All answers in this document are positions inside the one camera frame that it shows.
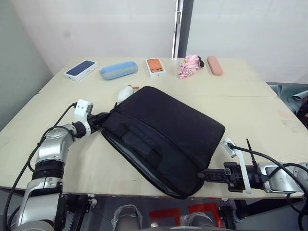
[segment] floor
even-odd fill
[[[151,226],[149,213],[151,211],[167,208],[180,208],[181,214],[188,214],[188,205],[216,203],[218,206],[224,203],[221,200],[203,200],[203,199],[162,199],[162,198],[143,198],[143,197],[98,197],[97,206],[85,215],[81,230],[82,231],[111,231],[113,229],[111,220],[115,210],[123,205],[133,204],[143,215],[143,228]],[[68,215],[65,231],[69,230],[69,224],[72,214]],[[174,225],[172,218],[157,219],[159,225]],[[242,231],[298,231],[297,213],[290,207],[283,207],[271,212],[251,216],[236,224],[237,230]]]

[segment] table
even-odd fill
[[[98,71],[79,82],[62,77],[62,73],[84,59],[103,66],[134,60],[138,72],[126,77],[103,80]],[[225,137],[246,147],[249,138],[252,149],[268,154],[281,162],[308,161],[308,131],[258,74],[240,59],[218,59],[225,74],[213,76],[208,66],[188,79],[177,78],[181,60],[161,59],[168,75],[150,78],[143,58],[78,57],[71,60],[0,132],[0,187],[11,187],[42,133],[50,127],[65,108],[78,99],[94,103],[92,113],[109,111],[117,93],[128,84],[153,86],[226,127]],[[73,111],[62,124],[74,121]],[[247,164],[250,155],[245,156]],[[258,162],[267,162],[256,157]],[[223,168],[231,159],[219,146],[210,168]],[[27,169],[17,188],[24,189],[31,180]],[[100,195],[166,196],[150,184],[119,154],[103,136],[96,132],[75,142],[69,151],[64,173],[65,193]],[[205,182],[193,197],[276,198],[253,190],[252,194],[229,192],[226,184]]]

